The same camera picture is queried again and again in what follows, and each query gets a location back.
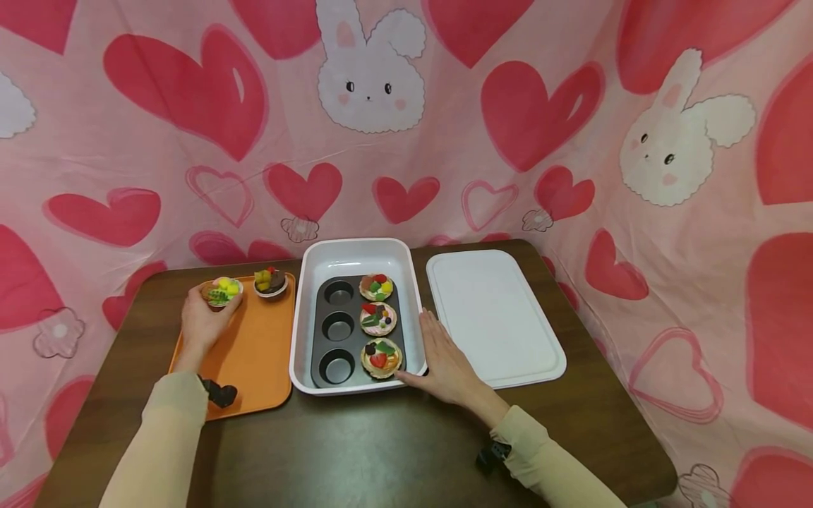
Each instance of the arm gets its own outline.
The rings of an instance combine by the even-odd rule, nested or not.
[[[613,508],[624,503],[593,473],[548,436],[542,425],[517,406],[509,407],[481,381],[466,355],[432,313],[420,316],[429,375],[397,372],[406,384],[444,402],[470,410],[491,431],[491,437],[511,445],[505,461],[511,476],[544,497],[552,508]]]
[[[209,398],[197,372],[240,301],[238,295],[221,312],[212,312],[198,288],[189,291],[181,314],[184,344],[174,372],[155,384],[141,413],[141,426],[99,506],[186,506]]]

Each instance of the black muffin tin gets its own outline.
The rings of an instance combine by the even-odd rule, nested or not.
[[[319,388],[360,386],[393,379],[377,380],[361,365],[361,350],[375,338],[361,329],[361,305],[376,303],[370,302],[359,292],[362,277],[333,277],[319,287],[311,356],[311,377]],[[384,303],[395,309],[398,315],[395,329],[386,337],[397,344],[406,357],[401,331],[401,307],[398,305],[398,287],[395,283],[393,293]],[[406,369],[407,359],[403,358],[400,370]]]

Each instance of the hand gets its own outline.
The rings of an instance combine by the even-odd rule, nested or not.
[[[242,293],[238,294],[223,310],[215,312],[203,300],[200,286],[189,290],[184,308],[180,312],[180,330],[184,336],[184,345],[178,355],[175,372],[198,371],[203,358],[217,342],[234,311],[240,306],[242,297]]]
[[[415,376],[396,371],[395,377],[443,402],[469,409],[489,428],[497,427],[508,412],[508,404],[477,377],[466,355],[452,341],[446,327],[426,309],[420,313],[420,331],[424,336],[428,375]]]

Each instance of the beige sleeve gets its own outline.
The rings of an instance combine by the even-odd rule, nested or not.
[[[208,395],[192,372],[155,384],[141,426],[119,461],[99,506],[186,506]]]
[[[581,462],[548,436],[548,431],[518,406],[512,406],[491,431],[511,445],[505,461],[511,476],[545,498],[551,508],[613,508],[624,503]]]

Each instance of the strawberry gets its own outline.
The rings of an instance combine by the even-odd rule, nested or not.
[[[387,364],[387,355],[385,353],[373,354],[370,357],[370,365],[376,368],[383,369],[384,365],[386,364]]]

